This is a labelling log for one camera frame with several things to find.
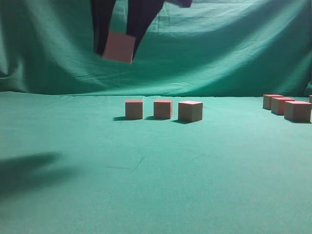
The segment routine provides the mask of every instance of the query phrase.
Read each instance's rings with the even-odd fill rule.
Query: green cloth
[[[125,32],[127,0],[112,30]],[[166,3],[133,65],[93,52],[88,0],[0,0],[0,91],[144,96],[312,93],[311,0]]]
[[[123,120],[127,98],[147,119]],[[152,120],[156,98],[0,93],[0,233],[311,233],[311,124],[260,97]],[[202,121],[176,121],[188,99]]]

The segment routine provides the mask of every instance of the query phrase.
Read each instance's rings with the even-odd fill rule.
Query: table surface
[[[0,234],[311,233],[312,124],[260,97],[154,120],[163,98],[0,93]]]

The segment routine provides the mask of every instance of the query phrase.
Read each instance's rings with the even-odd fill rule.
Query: falling block
[[[135,41],[135,37],[116,32],[109,32],[103,58],[131,64]]]

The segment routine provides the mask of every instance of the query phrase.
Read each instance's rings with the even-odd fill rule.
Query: pink-topped cube
[[[271,112],[277,115],[283,115],[285,112],[285,102],[295,101],[295,99],[290,97],[273,97],[271,104]]]
[[[306,101],[286,101],[284,117],[294,122],[310,122],[311,110],[312,103]]]
[[[135,37],[109,32],[103,58],[131,64],[135,41]]]
[[[126,100],[126,119],[143,119],[143,100]]]
[[[203,103],[200,101],[180,101],[178,119],[195,122],[203,119]]]
[[[272,98],[282,98],[282,95],[277,94],[265,94],[263,95],[263,108],[270,110],[272,105]]]
[[[154,118],[169,119],[172,117],[172,100],[159,99],[154,101]]]

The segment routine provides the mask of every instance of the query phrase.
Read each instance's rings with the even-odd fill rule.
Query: green backdrop
[[[112,30],[124,31],[127,0]],[[0,91],[77,95],[312,93],[311,0],[165,4],[132,65],[93,53],[88,0],[0,0]]]

